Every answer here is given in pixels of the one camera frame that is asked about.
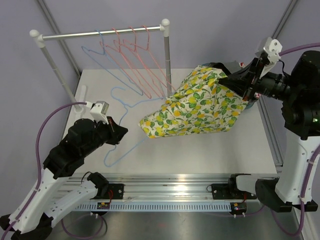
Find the lemon print garment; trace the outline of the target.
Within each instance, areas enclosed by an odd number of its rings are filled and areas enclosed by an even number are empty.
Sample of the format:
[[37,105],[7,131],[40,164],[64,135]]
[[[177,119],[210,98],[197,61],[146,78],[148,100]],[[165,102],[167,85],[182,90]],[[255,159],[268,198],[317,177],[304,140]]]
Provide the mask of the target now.
[[221,85],[224,78],[221,69],[197,66],[161,108],[138,125],[151,139],[228,132],[248,102]]

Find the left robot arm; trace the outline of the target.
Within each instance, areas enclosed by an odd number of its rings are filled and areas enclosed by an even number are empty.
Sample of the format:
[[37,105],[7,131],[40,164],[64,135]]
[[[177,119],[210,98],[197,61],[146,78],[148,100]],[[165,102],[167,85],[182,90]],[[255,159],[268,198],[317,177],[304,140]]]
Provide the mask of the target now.
[[113,194],[109,181],[93,172],[80,186],[52,201],[58,189],[84,164],[85,158],[104,144],[117,145],[128,129],[107,117],[107,123],[87,118],[77,120],[67,135],[48,154],[41,170],[40,185],[12,214],[0,218],[0,226],[12,232],[13,240],[45,240],[53,228],[81,203]]

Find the red floral white garment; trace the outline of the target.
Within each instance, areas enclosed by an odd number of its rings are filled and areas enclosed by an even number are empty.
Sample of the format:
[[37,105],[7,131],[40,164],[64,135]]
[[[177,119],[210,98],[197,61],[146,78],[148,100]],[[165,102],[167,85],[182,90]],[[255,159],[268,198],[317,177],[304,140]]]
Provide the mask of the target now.
[[240,85],[243,91],[242,96],[245,100],[251,100],[254,98],[256,83],[259,79],[260,61],[255,58],[248,65],[241,62],[240,67]]

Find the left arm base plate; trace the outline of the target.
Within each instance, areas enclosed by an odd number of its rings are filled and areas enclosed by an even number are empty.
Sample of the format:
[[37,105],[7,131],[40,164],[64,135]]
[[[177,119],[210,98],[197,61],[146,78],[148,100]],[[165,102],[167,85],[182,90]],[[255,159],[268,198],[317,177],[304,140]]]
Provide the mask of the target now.
[[100,196],[103,200],[122,200],[124,197],[125,185],[122,183],[111,183],[108,186],[107,192]]

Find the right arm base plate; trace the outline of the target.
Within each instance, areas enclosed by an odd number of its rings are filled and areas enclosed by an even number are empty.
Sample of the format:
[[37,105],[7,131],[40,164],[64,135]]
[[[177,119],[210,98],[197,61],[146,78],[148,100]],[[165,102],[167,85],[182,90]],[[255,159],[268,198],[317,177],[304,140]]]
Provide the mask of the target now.
[[257,197],[250,192],[238,190],[227,183],[213,183],[210,185],[214,200],[256,200]]

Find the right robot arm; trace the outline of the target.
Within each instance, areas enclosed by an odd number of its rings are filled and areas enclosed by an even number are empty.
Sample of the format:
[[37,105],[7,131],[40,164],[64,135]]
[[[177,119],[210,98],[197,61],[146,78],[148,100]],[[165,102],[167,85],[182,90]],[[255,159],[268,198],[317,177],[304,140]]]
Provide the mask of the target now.
[[244,192],[277,213],[297,208],[315,212],[312,185],[320,156],[320,53],[305,51],[291,74],[262,73],[265,55],[247,67],[219,80],[243,100],[255,94],[281,101],[286,128],[286,152],[280,175],[275,179],[238,175],[227,185],[227,193],[239,198]]

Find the grey garment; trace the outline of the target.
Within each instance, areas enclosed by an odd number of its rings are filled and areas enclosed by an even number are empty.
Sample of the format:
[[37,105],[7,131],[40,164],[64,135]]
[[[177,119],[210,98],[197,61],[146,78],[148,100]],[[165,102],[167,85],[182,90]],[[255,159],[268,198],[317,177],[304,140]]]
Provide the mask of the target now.
[[242,69],[241,64],[237,61],[230,62],[210,62],[207,64],[210,68],[221,69],[227,76],[236,73]]

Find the pink hanger of dotted skirt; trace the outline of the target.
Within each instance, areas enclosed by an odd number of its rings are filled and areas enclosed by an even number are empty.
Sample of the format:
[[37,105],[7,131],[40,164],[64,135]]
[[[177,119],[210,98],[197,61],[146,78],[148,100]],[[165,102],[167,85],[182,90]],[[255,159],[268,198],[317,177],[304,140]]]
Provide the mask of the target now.
[[[135,65],[130,61],[130,59],[122,51],[122,47],[126,48],[127,46],[121,42],[119,33],[115,29],[113,30],[117,35],[117,40],[113,41],[114,47],[105,44],[103,34],[100,31],[96,30],[101,37],[101,41],[99,43],[100,43],[100,46],[102,47],[103,54],[108,58],[108,60],[110,60],[120,70],[122,74],[124,74],[124,76],[128,79],[128,81],[132,85],[134,85],[137,88],[137,90],[131,87],[130,85],[128,85],[128,87],[136,91],[139,95],[146,96],[148,99],[151,99],[152,94],[148,91],[148,88],[145,87],[145,85],[141,82],[141,78],[144,80],[145,83],[147,84],[149,83],[146,81],[146,79],[142,75],[140,75],[140,72],[137,69],[135,69]],[[113,57],[113,55],[111,55],[110,50],[120,54],[120,56],[124,60],[125,67],[123,67],[120,64],[120,62],[117,61],[116,58]]]

